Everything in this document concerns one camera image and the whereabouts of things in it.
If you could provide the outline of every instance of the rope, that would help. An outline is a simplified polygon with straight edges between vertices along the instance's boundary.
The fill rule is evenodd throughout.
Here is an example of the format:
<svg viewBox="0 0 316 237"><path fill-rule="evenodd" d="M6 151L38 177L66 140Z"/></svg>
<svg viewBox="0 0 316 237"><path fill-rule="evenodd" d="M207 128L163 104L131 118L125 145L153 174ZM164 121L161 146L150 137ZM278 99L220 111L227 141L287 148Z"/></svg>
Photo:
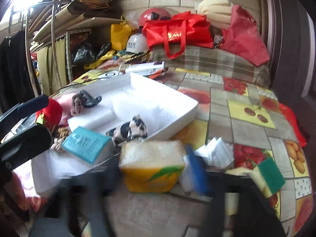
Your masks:
<svg viewBox="0 0 316 237"><path fill-rule="evenodd" d="M82 94L75 94L72 97L72 101L71 101L72 108L70 110L70 114L72 116L79 115L83 111L84 109L83 103L86 101L87 99L84 98Z"/></svg>
<svg viewBox="0 0 316 237"><path fill-rule="evenodd" d="M58 128L57 132L57 137L54 139L54 143L52 144L51 149L55 150L58 153L61 153L64 152L64 150L61 148L61 145L65 141L67 136L71 134L71 132L66 127Z"/></svg>

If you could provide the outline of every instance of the plastic bag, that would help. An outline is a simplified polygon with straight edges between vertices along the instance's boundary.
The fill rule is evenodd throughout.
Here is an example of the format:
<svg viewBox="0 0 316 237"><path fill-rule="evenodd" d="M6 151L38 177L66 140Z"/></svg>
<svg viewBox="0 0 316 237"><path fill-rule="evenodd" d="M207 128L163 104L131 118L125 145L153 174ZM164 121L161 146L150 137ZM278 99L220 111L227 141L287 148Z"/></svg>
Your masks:
<svg viewBox="0 0 316 237"><path fill-rule="evenodd" d="M95 61L95 52L89 42L84 41L78 46L78 49L74 49L74 51L74 65L87 65Z"/></svg>
<svg viewBox="0 0 316 237"><path fill-rule="evenodd" d="M121 51L126 49L126 44L128 39L135 34L134 28L131 27L127 20L120 24L112 24L111 25L111 44L112 49Z"/></svg>
<svg viewBox="0 0 316 237"><path fill-rule="evenodd" d="M125 19L128 21L128 24L135 29L139 28L139 17L140 15L135 11L131 11L125 15Z"/></svg>
<svg viewBox="0 0 316 237"><path fill-rule="evenodd" d="M102 56L106 55L107 52L111 49L111 43L106 43L104 45L102 45L97 57L96 57L96 60L98 60L99 58L101 58Z"/></svg>

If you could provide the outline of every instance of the red toy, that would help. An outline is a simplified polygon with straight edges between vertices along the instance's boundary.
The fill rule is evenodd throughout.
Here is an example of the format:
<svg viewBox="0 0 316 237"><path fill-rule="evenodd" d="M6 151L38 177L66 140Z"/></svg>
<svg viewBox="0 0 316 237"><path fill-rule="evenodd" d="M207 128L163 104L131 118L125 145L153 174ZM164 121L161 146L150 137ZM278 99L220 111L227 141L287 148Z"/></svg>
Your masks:
<svg viewBox="0 0 316 237"><path fill-rule="evenodd" d="M35 122L41 123L51 130L54 125L59 124L63 108L55 100L51 98L48 100L48 106L36 112Z"/></svg>

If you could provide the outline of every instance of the red bag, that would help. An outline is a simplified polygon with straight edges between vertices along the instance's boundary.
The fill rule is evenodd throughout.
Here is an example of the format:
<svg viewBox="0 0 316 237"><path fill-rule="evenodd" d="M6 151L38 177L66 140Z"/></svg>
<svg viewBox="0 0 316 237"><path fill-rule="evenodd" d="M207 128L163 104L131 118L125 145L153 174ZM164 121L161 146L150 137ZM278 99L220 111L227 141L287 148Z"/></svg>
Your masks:
<svg viewBox="0 0 316 237"><path fill-rule="evenodd" d="M230 28L228 33L223 31L223 36L224 44L220 46L221 49L239 55L257 67L270 60L256 21L240 5L233 6Z"/></svg>
<svg viewBox="0 0 316 237"><path fill-rule="evenodd" d="M174 15L171 20L146 21L143 35L147 38L149 48L164 44L168 58L174 59L184 52L186 44L212 48L213 39L209 27L205 15L186 11ZM169 43L180 43L180 51L171 54Z"/></svg>

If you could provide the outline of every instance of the clothes rack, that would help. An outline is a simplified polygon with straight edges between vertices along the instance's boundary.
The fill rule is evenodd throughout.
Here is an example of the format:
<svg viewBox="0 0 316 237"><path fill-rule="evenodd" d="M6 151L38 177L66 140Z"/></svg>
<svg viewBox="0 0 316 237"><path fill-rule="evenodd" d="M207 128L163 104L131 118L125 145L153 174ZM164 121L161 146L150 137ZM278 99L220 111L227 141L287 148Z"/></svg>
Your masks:
<svg viewBox="0 0 316 237"><path fill-rule="evenodd" d="M53 63L52 63L52 68L50 71L52 72L53 70L55 71L56 74L56 80L57 80L57 85L59 88L61 88L61 81L60 81L60 75L57 67L57 58L56 58L56 48L55 48L55 17L56 17L56 11L60 10L61 5L63 4L68 4L71 1L52 1L52 2L41 2L37 3L27 9L27 15L26 15L26 24L25 24L25 53L26 53L26 61L27 61L27 69L28 73L30 76L30 81L32 85L32 89L34 92L35 97L38 97L39 93L36 88L36 81L35 77L33 75L33 65L32 65L32 60L31 60L31 53L30 53L30 43L29 43L29 21L30 21L30 15L31 15L31 8L36 8L36 7L43 7L43 6L52 6L52 27L51 27L51 37L52 37L52 53L53 53ZM23 14L23 10L19 11L14 11L14 8L12 7L11 9L11 14L10 14L10 19L9 19L9 26L8 26L8 36L11 34L11 25L12 25L12 18L13 15L16 13L20 13L20 17Z"/></svg>

